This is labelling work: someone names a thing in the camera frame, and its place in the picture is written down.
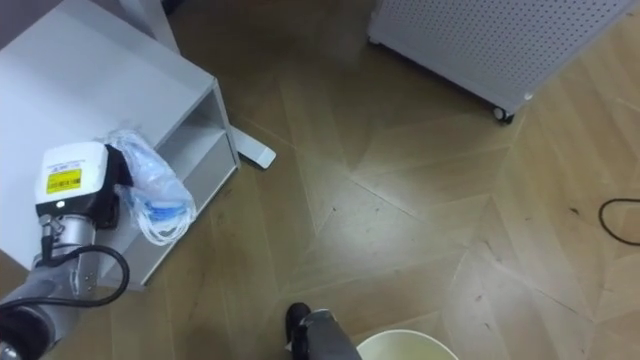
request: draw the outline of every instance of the black cable on floor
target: black cable on floor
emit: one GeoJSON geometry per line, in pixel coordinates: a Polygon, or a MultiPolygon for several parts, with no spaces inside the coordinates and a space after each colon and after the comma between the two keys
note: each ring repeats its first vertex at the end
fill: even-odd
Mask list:
{"type": "Polygon", "coordinates": [[[611,205],[611,204],[615,204],[615,203],[633,203],[633,204],[640,204],[640,199],[629,199],[629,198],[618,198],[618,199],[611,199],[609,201],[606,201],[604,204],[602,204],[602,206],[600,206],[600,210],[598,210],[598,220],[600,220],[600,225],[602,225],[602,228],[604,229],[604,231],[607,232],[607,234],[609,234],[609,236],[611,236],[612,238],[620,241],[623,244],[627,244],[630,246],[640,246],[640,243],[637,242],[633,242],[633,241],[629,241],[629,240],[625,240],[623,238],[621,238],[620,236],[616,235],[608,226],[607,224],[604,222],[604,209],[611,205]]]}

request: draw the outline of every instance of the wooden floor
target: wooden floor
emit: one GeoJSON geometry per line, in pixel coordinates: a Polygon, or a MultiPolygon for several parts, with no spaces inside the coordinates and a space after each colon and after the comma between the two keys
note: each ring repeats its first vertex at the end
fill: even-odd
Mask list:
{"type": "MultiPolygon", "coordinates": [[[[287,359],[284,310],[305,301],[354,342],[410,328],[461,359],[640,359],[640,252],[596,216],[640,197],[640,13],[499,127],[367,45],[372,1],[214,3],[178,9],[178,43],[278,157],[243,166],[148,291],[51,358],[287,359]]],[[[607,219],[640,239],[640,207],[607,219]]]]}

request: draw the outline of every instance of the black cable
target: black cable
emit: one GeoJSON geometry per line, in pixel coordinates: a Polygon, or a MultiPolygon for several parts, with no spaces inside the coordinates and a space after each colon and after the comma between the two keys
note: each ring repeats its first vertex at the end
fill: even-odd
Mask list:
{"type": "Polygon", "coordinates": [[[602,206],[600,206],[600,210],[598,210],[598,220],[600,220],[600,225],[602,225],[602,228],[604,229],[604,231],[607,232],[607,234],[609,234],[609,236],[611,236],[612,238],[620,241],[621,243],[627,244],[627,245],[630,245],[630,246],[640,246],[640,243],[632,242],[632,241],[629,241],[629,240],[625,240],[625,239],[621,238],[620,236],[614,234],[613,231],[611,229],[609,229],[607,224],[604,222],[604,209],[607,206],[609,206],[609,205],[611,205],[613,203],[617,203],[617,202],[638,204],[638,203],[640,203],[640,199],[618,198],[618,199],[611,199],[609,201],[606,201],[604,204],[602,204],[602,206]]]}
{"type": "Polygon", "coordinates": [[[79,257],[81,254],[88,252],[98,252],[111,256],[116,260],[120,268],[122,269],[122,280],[118,288],[109,296],[106,296],[98,300],[77,300],[77,299],[64,299],[64,298],[47,298],[47,297],[29,297],[8,301],[4,304],[0,304],[0,311],[16,308],[20,306],[29,305],[55,305],[55,306],[68,306],[78,308],[92,308],[107,305],[120,297],[129,285],[130,269],[127,260],[114,249],[102,246],[102,245],[87,245],[77,248],[70,253],[54,258],[47,266],[57,267],[63,263],[73,260],[79,257]]]}

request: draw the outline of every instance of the clear plastic bag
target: clear plastic bag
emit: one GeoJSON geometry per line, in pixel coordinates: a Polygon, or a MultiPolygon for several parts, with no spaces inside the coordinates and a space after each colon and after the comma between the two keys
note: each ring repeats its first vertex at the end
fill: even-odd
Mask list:
{"type": "Polygon", "coordinates": [[[149,242],[162,246],[180,239],[196,217],[193,196],[169,164],[134,130],[116,130],[105,142],[127,161],[133,187],[116,191],[149,242]]]}

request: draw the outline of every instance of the white cabinet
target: white cabinet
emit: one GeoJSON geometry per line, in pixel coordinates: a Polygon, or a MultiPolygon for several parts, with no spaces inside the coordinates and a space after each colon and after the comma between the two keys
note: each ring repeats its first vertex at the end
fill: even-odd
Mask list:
{"type": "MultiPolygon", "coordinates": [[[[217,80],[88,1],[64,1],[0,50],[0,99],[0,249],[27,268],[40,250],[33,184],[48,148],[134,128],[198,212],[239,166],[217,80]]],[[[127,258],[140,288],[172,246],[147,243],[122,210],[98,242],[127,258]]],[[[113,260],[100,271],[117,283],[113,260]]]]}

